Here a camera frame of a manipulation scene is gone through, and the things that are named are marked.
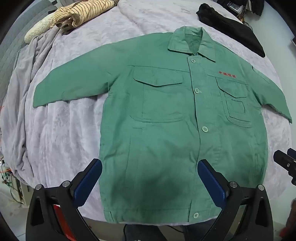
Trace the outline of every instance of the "green shirt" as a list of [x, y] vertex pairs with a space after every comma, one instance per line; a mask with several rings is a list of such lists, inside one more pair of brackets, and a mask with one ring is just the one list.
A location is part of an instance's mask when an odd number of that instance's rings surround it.
[[197, 171], [262, 183], [268, 151], [261, 107], [289, 119], [282, 91], [203, 28], [106, 44], [52, 70], [34, 107], [108, 92], [100, 194], [108, 222], [196, 223], [217, 216]]

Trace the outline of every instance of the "rolled striped clothing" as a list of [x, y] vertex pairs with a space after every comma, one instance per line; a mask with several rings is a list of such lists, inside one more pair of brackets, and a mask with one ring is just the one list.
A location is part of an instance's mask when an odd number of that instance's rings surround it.
[[52, 19], [51, 28], [55, 25], [68, 34], [72, 29], [99, 16], [117, 5], [119, 0], [82, 0], [66, 7], [58, 8]]

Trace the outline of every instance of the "pocket flap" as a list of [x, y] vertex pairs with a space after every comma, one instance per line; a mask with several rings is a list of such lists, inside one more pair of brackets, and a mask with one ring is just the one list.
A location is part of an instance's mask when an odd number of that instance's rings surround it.
[[231, 81], [229, 79], [218, 77], [216, 77], [216, 80], [219, 88], [227, 94], [235, 98], [247, 97], [246, 84], [241, 84], [235, 81]]
[[136, 81], [152, 86], [165, 86], [183, 83], [182, 72], [171, 69], [135, 66], [133, 77]]

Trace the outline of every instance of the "gray blanket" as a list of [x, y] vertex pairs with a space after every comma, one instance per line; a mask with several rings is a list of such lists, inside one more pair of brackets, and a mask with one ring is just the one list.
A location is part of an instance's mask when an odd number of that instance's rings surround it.
[[[22, 49], [0, 116], [2, 151], [15, 175], [32, 187], [38, 183], [45, 187], [58, 186], [64, 180], [73, 179], [98, 157], [100, 123], [107, 94], [35, 109], [33, 95], [36, 85], [52, 69], [103, 44], [153, 32], [173, 32], [182, 26], [203, 27], [215, 41], [244, 58], [280, 87], [268, 58], [259, 57], [198, 20], [195, 12], [204, 2], [235, 19], [211, 1], [120, 0], [117, 7], [69, 35], [63, 36], [53, 28]], [[269, 152], [264, 185], [269, 198], [274, 198], [284, 191], [289, 176], [272, 161], [272, 155], [277, 149], [286, 151], [291, 146], [291, 133], [288, 120], [282, 116], [268, 108], [263, 108], [262, 114]], [[105, 221], [98, 183], [80, 212], [85, 217]]]

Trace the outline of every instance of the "button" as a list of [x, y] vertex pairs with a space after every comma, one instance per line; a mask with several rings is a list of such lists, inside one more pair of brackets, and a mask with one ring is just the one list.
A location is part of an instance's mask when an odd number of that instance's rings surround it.
[[203, 126], [203, 127], [202, 127], [202, 130], [203, 130], [204, 132], [208, 132], [208, 131], [209, 131], [209, 129], [208, 129], [206, 126]]

